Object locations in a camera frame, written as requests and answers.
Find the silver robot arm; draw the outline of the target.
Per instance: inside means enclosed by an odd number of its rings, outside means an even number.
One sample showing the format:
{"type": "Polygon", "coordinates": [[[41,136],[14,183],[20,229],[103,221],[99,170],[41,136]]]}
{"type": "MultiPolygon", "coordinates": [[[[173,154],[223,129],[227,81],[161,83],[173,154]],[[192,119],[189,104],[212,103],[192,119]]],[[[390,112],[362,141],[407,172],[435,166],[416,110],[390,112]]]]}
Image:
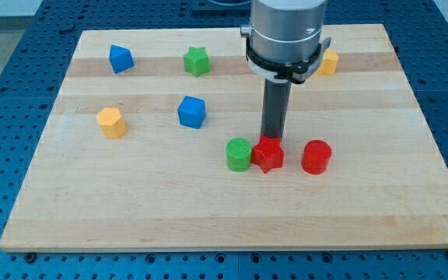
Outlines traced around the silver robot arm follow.
{"type": "Polygon", "coordinates": [[[331,38],[321,38],[327,0],[253,0],[240,27],[250,69],[264,79],[261,135],[281,139],[293,84],[320,67],[331,38]]]}

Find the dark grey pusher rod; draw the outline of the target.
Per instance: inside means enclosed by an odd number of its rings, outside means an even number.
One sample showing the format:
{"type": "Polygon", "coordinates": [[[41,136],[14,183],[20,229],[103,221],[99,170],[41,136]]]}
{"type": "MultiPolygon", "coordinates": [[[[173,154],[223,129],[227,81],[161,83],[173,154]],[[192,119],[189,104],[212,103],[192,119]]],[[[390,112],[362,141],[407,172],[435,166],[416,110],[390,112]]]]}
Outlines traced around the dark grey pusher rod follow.
{"type": "Polygon", "coordinates": [[[264,95],[261,115],[261,135],[281,138],[285,127],[291,83],[264,81],[264,95]]]}

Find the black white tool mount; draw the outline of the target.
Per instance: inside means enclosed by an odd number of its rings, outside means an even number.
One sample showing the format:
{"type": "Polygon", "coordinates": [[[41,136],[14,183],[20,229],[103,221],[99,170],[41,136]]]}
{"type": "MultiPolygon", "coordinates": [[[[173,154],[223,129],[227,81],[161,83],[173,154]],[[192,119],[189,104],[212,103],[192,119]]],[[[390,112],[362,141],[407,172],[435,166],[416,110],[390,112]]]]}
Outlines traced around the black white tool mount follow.
{"type": "Polygon", "coordinates": [[[271,82],[295,84],[304,83],[320,67],[325,51],[331,45],[331,38],[324,39],[317,45],[312,56],[295,63],[278,63],[260,57],[250,46],[250,38],[246,39],[246,60],[250,69],[271,82]]]}

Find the yellow block behind arm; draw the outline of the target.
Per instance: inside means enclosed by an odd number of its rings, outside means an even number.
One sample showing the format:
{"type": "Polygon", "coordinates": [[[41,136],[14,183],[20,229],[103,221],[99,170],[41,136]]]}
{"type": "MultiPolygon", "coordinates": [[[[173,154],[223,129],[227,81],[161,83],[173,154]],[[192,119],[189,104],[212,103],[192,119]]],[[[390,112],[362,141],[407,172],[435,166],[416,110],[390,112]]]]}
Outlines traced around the yellow block behind arm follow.
{"type": "Polygon", "coordinates": [[[328,48],[324,52],[324,56],[320,67],[317,69],[316,73],[318,75],[333,75],[336,72],[338,66],[339,56],[338,54],[328,48]]]}

